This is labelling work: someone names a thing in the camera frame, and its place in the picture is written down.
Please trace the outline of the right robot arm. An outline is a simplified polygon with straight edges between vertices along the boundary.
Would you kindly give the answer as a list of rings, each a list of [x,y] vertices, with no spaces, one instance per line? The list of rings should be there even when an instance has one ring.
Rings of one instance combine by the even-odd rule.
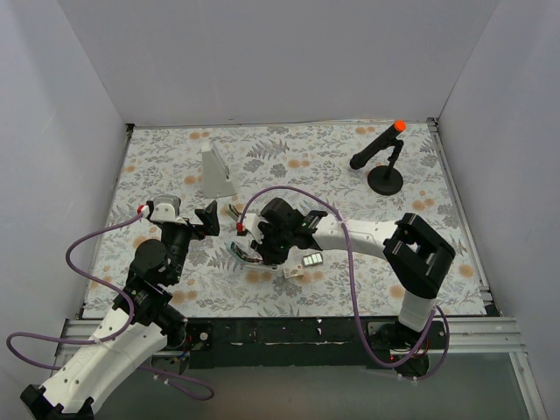
[[[284,264],[293,248],[349,250],[386,261],[405,289],[395,339],[412,348],[427,338],[436,297],[456,252],[419,215],[406,213],[390,222],[343,221],[326,211],[303,214],[274,198],[259,213],[246,215],[243,225],[266,266]]]

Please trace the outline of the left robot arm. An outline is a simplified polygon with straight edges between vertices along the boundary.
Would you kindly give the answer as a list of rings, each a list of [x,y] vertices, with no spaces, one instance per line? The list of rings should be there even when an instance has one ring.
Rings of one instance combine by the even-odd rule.
[[[199,223],[179,214],[181,200],[161,195],[141,205],[138,220],[161,235],[143,241],[129,265],[123,288],[97,329],[72,340],[72,358],[20,399],[36,419],[92,419],[112,392],[154,353],[186,342],[186,319],[171,305],[166,287],[179,282],[191,241],[220,233],[217,203],[196,210]]]

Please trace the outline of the white staple box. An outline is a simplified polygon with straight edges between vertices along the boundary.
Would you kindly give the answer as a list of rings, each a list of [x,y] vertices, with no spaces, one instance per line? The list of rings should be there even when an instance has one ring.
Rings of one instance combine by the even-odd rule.
[[[301,265],[283,268],[283,277],[285,279],[301,277],[304,273],[304,269]]]

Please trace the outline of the staple strips tray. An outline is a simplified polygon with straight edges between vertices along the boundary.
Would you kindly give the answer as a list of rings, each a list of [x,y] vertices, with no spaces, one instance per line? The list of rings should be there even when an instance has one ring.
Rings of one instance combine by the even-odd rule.
[[[304,267],[314,267],[324,263],[324,257],[320,252],[305,255],[302,258],[302,264]]]

